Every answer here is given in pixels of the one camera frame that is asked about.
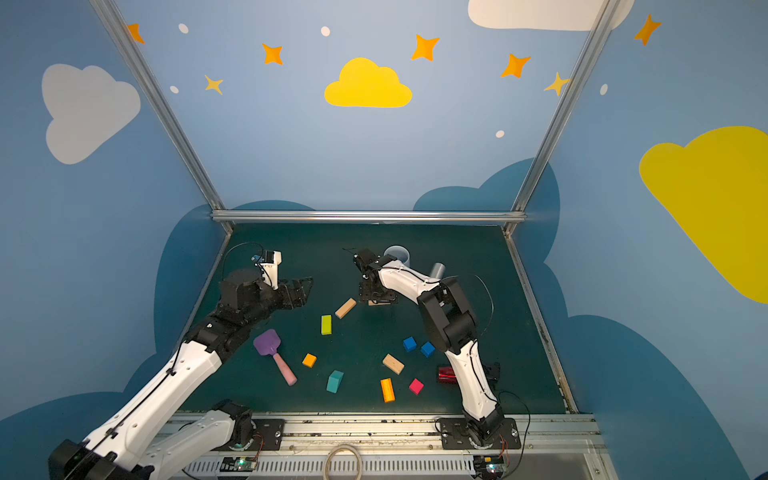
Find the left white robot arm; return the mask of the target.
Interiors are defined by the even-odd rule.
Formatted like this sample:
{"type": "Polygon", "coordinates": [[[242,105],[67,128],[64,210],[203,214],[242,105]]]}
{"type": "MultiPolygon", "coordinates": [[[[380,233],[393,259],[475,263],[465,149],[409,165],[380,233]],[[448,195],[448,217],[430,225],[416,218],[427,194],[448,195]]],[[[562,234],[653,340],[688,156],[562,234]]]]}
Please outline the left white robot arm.
{"type": "Polygon", "coordinates": [[[160,429],[187,398],[250,338],[253,327],[278,310],[303,307],[310,277],[280,280],[255,267],[219,284],[216,308],[194,325],[168,363],[109,420],[50,454],[52,479],[170,479],[206,452],[251,437],[249,408],[223,402],[159,444],[160,429]]]}

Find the lime green block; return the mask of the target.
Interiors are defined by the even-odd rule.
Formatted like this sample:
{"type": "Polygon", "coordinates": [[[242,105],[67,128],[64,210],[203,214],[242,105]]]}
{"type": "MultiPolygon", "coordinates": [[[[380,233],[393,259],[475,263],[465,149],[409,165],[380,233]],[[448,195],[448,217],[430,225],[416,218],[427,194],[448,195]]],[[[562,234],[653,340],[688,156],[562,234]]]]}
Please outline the lime green block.
{"type": "Polygon", "coordinates": [[[331,315],[323,315],[321,317],[321,334],[323,336],[332,334],[332,320],[331,315]]]}

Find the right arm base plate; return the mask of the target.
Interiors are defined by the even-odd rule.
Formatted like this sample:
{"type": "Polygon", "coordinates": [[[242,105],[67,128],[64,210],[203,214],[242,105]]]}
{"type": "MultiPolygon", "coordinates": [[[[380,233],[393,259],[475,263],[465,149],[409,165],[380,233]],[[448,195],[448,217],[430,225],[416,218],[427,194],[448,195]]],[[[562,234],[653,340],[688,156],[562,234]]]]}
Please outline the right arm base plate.
{"type": "Polygon", "coordinates": [[[491,432],[471,426],[466,418],[440,417],[435,427],[444,450],[521,450],[522,430],[504,418],[491,432]]]}

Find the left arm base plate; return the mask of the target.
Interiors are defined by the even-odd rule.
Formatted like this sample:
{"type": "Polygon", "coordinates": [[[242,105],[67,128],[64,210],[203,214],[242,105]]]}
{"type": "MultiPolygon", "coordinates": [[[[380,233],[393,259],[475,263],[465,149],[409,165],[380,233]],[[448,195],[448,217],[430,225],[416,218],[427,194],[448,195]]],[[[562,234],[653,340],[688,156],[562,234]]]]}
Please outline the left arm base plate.
{"type": "Polygon", "coordinates": [[[237,420],[230,440],[216,451],[277,451],[281,447],[284,428],[285,420],[281,418],[237,420]]]}

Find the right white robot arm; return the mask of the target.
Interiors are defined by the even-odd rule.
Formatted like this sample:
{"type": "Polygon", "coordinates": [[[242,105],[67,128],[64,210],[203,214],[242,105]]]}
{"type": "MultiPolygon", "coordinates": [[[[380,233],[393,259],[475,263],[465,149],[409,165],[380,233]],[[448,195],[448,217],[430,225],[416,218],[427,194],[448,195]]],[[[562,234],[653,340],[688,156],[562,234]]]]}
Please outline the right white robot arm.
{"type": "Polygon", "coordinates": [[[468,436],[477,446],[491,445],[504,412],[484,373],[475,312],[458,280],[422,274],[369,249],[354,253],[353,262],[362,275],[363,302],[390,303],[401,295],[419,307],[428,341],[446,355],[456,376],[468,436]]]}

